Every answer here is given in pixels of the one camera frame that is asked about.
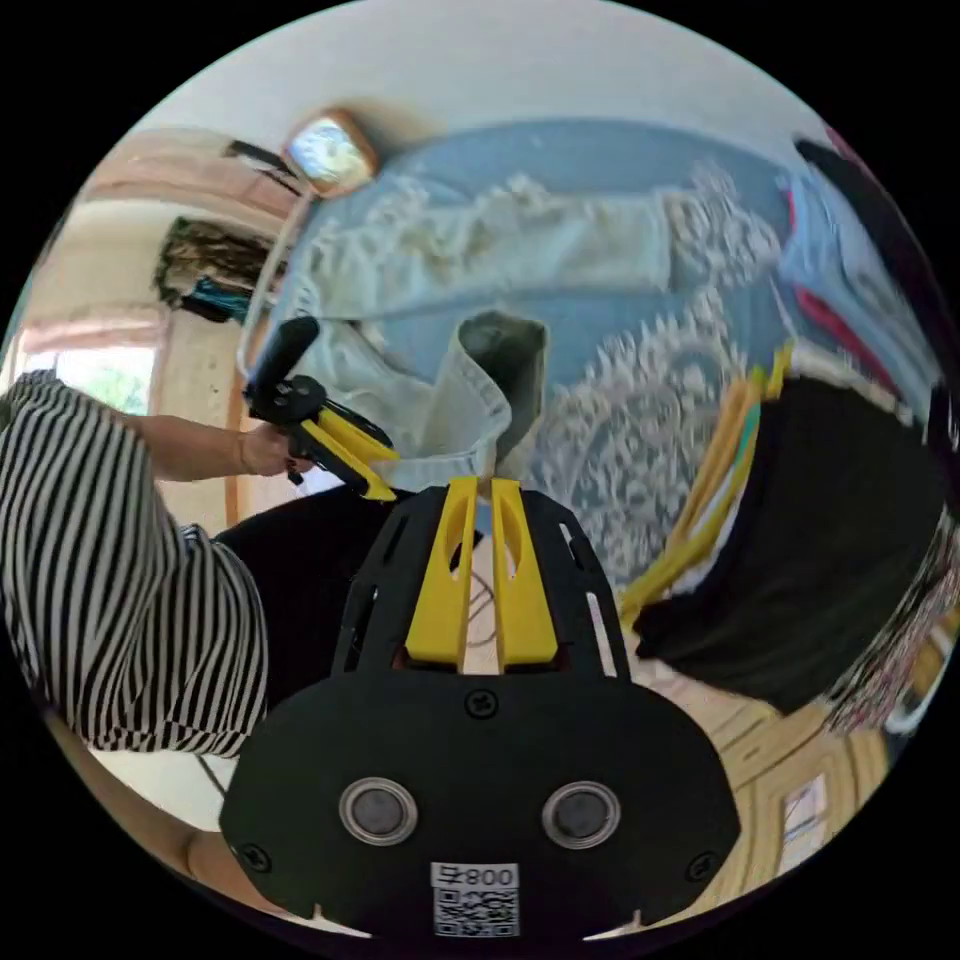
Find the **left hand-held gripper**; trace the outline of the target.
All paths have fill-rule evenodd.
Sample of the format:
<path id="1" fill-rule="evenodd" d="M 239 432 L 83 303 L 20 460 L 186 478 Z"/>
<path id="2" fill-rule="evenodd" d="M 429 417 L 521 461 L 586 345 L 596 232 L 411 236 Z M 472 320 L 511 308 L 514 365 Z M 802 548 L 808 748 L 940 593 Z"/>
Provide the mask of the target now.
<path id="1" fill-rule="evenodd" d="M 288 438 L 291 455 L 334 476 L 371 501 L 395 501 L 396 491 L 374 470 L 399 454 L 388 435 L 360 413 L 334 401 L 310 377 L 297 375 L 272 384 L 245 387 L 250 415 L 275 425 Z M 300 475 L 290 475 L 294 484 Z"/>

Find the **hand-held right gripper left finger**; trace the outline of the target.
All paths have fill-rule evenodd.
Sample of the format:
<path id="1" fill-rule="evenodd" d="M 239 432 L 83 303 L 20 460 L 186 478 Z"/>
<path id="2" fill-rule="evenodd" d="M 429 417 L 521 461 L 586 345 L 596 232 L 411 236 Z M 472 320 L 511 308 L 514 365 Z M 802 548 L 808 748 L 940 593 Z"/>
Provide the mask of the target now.
<path id="1" fill-rule="evenodd" d="M 464 667 L 477 491 L 475 477 L 453 478 L 437 491 L 440 512 L 405 640 L 406 654 L 415 664 Z"/>

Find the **person's right hand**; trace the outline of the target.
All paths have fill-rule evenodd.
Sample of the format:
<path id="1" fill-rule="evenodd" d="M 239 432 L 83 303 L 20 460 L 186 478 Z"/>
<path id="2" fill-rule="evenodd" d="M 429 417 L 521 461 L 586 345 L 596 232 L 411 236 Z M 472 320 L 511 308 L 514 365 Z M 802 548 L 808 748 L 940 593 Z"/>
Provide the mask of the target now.
<path id="1" fill-rule="evenodd" d="M 222 834 L 191 830 L 185 846 L 186 876 L 202 887 L 251 908 L 269 908 Z"/>

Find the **person's left hand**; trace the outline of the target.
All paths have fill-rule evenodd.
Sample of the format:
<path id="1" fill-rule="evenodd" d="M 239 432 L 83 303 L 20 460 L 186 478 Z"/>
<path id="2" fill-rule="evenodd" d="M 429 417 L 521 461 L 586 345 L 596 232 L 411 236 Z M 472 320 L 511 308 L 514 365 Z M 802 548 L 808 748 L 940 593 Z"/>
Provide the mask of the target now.
<path id="1" fill-rule="evenodd" d="M 288 440 L 270 423 L 238 432 L 235 442 L 238 474 L 266 478 L 300 475 L 310 464 L 304 467 L 291 455 Z"/>

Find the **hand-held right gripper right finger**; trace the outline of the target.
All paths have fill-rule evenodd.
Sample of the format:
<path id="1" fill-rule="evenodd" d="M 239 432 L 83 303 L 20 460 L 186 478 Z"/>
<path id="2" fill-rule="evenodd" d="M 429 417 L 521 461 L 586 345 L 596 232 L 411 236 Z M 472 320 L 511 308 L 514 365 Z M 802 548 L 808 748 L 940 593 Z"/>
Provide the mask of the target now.
<path id="1" fill-rule="evenodd" d="M 558 642 L 519 484 L 494 479 L 491 507 L 499 670 L 546 668 L 557 656 Z"/>

